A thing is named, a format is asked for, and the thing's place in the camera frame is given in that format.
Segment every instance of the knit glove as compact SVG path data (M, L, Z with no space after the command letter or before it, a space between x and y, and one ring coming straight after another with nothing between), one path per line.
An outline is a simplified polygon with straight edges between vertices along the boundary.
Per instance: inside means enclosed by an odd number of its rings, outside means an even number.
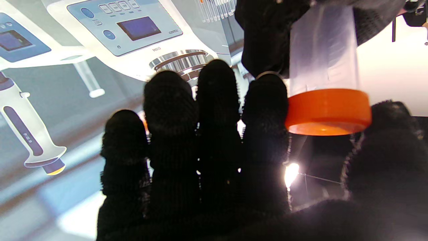
M235 74L214 60L196 101L173 72L146 84L148 130L131 111L108 120L101 155L106 200L97 240L195 240L225 236L289 212L284 182L287 89L277 75L250 84L240 120ZM146 159L154 169L150 179Z

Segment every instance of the display screen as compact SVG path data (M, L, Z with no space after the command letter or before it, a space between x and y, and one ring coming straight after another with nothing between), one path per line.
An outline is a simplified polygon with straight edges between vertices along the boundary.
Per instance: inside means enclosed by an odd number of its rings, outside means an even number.
M117 23L132 41L143 39L158 33L159 28L149 17L137 18Z
M0 46L6 51L12 51L33 45L15 30L0 33Z

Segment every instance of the gloved hand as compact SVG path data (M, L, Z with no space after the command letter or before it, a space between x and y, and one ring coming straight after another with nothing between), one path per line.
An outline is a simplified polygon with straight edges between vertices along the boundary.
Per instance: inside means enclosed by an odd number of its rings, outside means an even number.
M238 0L236 21L244 30L242 64L254 77L275 71L289 77L292 24L310 4L354 7L357 43L361 45L388 26L406 0Z
M288 101L282 79L267 74L251 83L243 139L237 130L239 107L234 72L214 60L200 73L196 101L173 72L161 72L146 84L149 143L135 113L114 114L101 151L107 197L98 240L222 236L289 212L282 164ZM147 157L154 168L151 183Z
M291 213L283 165L288 101L281 78L265 74L251 82L242 139L235 76L220 60L201 71L196 101L173 72L157 74L144 98L149 143L132 111L119 111L106 124L106 199L97 240L425 237L428 153L399 102L373 107L373 124L344 165L350 198ZM155 169L151 180L147 157Z

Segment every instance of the thin wire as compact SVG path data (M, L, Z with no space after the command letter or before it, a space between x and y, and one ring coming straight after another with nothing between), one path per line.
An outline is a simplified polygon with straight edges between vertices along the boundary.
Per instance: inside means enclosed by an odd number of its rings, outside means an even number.
M310 177L310 178L315 178L315 179L319 179L319 180L323 180L323 181L329 181L329 182L332 182L332 183L336 183L336 184L341 184L340 182L338 182L338 181L333 181L333 180L328 180L328 179L325 179L325 178L319 178L319 177L316 177L316 176L311 176L311 175L308 175L308 174L306 174L306 173L299 173L300 175L304 175L305 176L305 182L306 182L306 176L308 176L308 177Z
M306 197L309 199L308 183L306 182L306 174L304 175L305 175L305 185L306 185Z

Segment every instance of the white device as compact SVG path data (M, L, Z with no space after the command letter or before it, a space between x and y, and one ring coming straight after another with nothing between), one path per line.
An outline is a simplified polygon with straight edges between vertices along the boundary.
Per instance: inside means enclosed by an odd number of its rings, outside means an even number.
M42 2L0 0L0 6L0 70L78 63L93 57L47 13Z
M29 102L29 96L0 72L0 112L30 153L24 166L43 167L48 175L56 175L65 169L60 157L67 148L52 142L45 124Z
M142 81L165 69L192 85L201 68L218 58L171 0L43 2L49 14L103 63Z

